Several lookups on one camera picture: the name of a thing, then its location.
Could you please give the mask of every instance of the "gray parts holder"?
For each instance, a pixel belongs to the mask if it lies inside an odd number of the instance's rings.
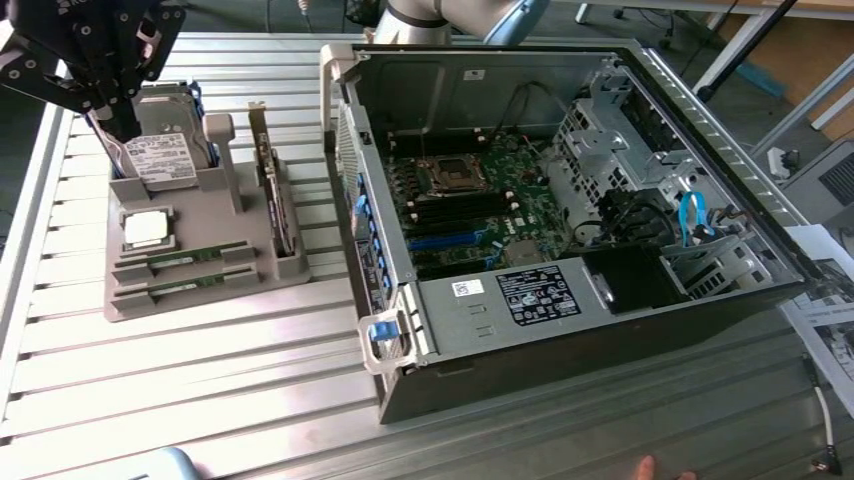
[[[196,170],[198,187],[150,192],[139,178],[110,182],[104,316],[111,322],[298,285],[311,278],[285,166],[281,193],[295,252],[279,258],[257,165],[233,162],[231,115],[207,115],[203,126],[221,164]],[[168,212],[168,241],[127,251],[124,219],[146,211]]]

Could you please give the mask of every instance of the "hard drive label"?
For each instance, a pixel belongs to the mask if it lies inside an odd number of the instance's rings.
[[[498,275],[510,314],[526,326],[582,313],[557,265]]]
[[[146,135],[124,144],[143,183],[158,183],[196,176],[183,133]]]

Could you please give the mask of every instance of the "blue pcie slot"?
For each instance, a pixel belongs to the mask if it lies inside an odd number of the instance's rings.
[[[483,230],[478,230],[445,237],[418,238],[410,241],[410,250],[413,252],[421,252],[423,250],[439,250],[450,247],[478,245],[481,238],[483,238],[483,232]]]

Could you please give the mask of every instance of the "blue clip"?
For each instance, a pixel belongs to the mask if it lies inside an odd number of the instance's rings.
[[[369,327],[369,338],[373,342],[394,340],[399,336],[401,330],[395,322],[377,322]]]
[[[706,233],[714,237],[716,229],[706,223],[706,199],[700,192],[688,192],[680,203],[680,227],[682,228],[682,246],[692,246],[692,234],[689,229],[689,208],[692,206],[692,197],[697,198],[697,225],[706,228]]]
[[[367,206],[369,206],[369,196],[359,195],[359,198],[357,199],[357,204],[353,207],[354,213],[362,212],[367,208]]]

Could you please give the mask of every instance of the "aluminum work table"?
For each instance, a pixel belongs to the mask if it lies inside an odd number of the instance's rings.
[[[648,453],[661,478],[810,475],[821,410],[776,313],[668,355],[378,424],[321,147],[330,41],[358,37],[184,34],[163,75],[194,77],[206,110],[235,115],[237,161],[251,161],[247,102],[267,102],[311,259],[303,286],[108,323],[108,160],[84,121],[47,107],[0,268],[0,477],[124,480],[167,445],[227,478],[622,480]],[[854,468],[834,396],[832,409]]]

